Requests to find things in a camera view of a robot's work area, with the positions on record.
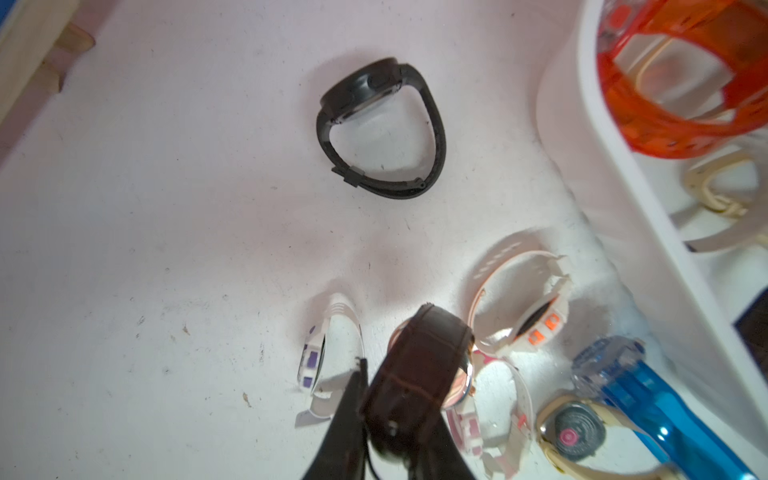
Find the white purple kids watch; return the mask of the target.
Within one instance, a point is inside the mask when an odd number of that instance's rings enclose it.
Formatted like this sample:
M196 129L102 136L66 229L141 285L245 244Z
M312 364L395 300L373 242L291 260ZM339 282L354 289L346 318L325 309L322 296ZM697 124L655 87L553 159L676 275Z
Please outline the white purple kids watch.
M307 331L297 370L297 384L310 397L307 412L313 420L334 416L350 376L364 357L362 328L353 302L343 293L332 293Z

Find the white pink kids watch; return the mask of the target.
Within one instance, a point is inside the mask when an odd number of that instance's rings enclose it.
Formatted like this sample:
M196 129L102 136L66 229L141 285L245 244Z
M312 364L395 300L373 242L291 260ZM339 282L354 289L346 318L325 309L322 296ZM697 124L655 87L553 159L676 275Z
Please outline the white pink kids watch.
M471 359L471 392L447 411L449 431L460 453L482 462L487 478L511 479L533 439L531 395L509 359L478 350Z

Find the white orange kids watch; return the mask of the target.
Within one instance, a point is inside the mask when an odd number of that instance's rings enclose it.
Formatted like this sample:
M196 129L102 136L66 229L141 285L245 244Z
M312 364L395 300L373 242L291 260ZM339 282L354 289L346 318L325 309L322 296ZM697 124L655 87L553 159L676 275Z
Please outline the white orange kids watch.
M483 354L535 353L564 330L573 290L567 256L507 249L486 261L475 279L467 323Z

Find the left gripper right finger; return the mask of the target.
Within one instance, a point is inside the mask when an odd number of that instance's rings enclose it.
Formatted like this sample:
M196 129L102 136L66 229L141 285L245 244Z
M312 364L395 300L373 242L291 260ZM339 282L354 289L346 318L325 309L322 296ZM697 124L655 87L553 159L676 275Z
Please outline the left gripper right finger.
M440 417L431 436L408 466L410 480L474 480L456 447L445 420Z

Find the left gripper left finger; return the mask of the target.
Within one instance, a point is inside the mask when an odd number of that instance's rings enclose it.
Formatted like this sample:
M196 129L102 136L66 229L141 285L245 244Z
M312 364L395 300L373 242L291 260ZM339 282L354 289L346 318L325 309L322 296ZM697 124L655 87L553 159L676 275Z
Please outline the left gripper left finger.
M359 409L368 388L367 360L358 364L304 480L365 478L368 439Z

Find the dark brown leather watch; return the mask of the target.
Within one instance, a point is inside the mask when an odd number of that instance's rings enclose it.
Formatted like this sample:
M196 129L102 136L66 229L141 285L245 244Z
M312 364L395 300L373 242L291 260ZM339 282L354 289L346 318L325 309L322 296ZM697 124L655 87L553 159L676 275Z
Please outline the dark brown leather watch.
M466 323L431 303L405 323L359 408L379 454L409 461L426 446L472 340Z

